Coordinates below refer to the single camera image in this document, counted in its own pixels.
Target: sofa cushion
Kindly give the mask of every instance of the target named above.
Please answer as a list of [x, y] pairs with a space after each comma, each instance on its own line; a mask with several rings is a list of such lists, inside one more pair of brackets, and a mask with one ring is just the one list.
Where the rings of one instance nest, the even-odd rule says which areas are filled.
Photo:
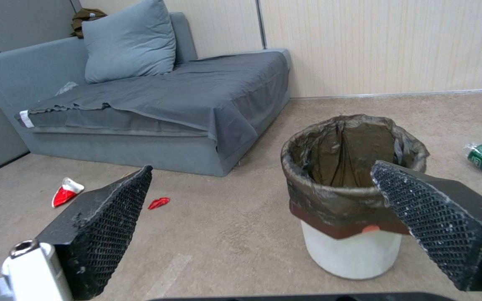
[[90, 84], [165, 74], [174, 67], [176, 38], [163, 0], [144, 0], [82, 27]]

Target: floor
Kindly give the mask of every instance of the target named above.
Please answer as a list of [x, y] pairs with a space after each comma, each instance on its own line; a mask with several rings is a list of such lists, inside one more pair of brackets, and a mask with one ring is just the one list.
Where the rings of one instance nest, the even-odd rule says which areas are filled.
[[[457, 291], [411, 237], [393, 268], [372, 280], [344, 280], [311, 260], [287, 207], [280, 149], [310, 124], [358, 113], [392, 118], [427, 146], [428, 174], [482, 194], [482, 173], [461, 152], [482, 143], [482, 93], [293, 100], [228, 176], [153, 172], [145, 205], [161, 196], [172, 201], [142, 211], [125, 257], [95, 300], [379, 291], [482, 300], [482, 293]], [[134, 170], [33, 154], [0, 169], [0, 265], [12, 245], [35, 237], [64, 209], [50, 207], [63, 177], [92, 190]]]

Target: brown jacket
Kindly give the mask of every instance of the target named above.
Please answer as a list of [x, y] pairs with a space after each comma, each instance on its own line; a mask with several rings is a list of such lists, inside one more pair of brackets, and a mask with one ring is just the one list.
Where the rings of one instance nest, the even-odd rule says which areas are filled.
[[100, 18], [105, 17], [107, 14], [98, 10], [96, 8], [81, 8], [73, 17], [72, 17], [72, 28], [74, 30], [71, 33], [71, 36], [77, 36], [78, 38], [83, 38], [83, 31], [81, 28], [81, 23], [83, 21], [94, 21]]

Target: beige wall panel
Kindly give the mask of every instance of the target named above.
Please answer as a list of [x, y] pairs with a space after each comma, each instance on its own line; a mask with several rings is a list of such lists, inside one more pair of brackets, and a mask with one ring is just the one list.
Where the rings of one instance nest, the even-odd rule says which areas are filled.
[[260, 0], [293, 97], [482, 89], [482, 0]]
[[[113, 13], [140, 0], [81, 0], [84, 8]], [[262, 49], [254, 0], [165, 0], [185, 14], [199, 57]]]

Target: gray sofa bed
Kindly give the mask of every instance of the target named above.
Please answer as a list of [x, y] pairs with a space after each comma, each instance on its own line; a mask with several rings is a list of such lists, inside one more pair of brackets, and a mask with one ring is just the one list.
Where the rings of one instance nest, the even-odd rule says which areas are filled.
[[[161, 76], [86, 84], [77, 38], [0, 53], [0, 108], [29, 150], [228, 174], [289, 101], [291, 58], [270, 49], [197, 60], [184, 15], [170, 17], [176, 67]], [[54, 97], [67, 82], [79, 86]]]

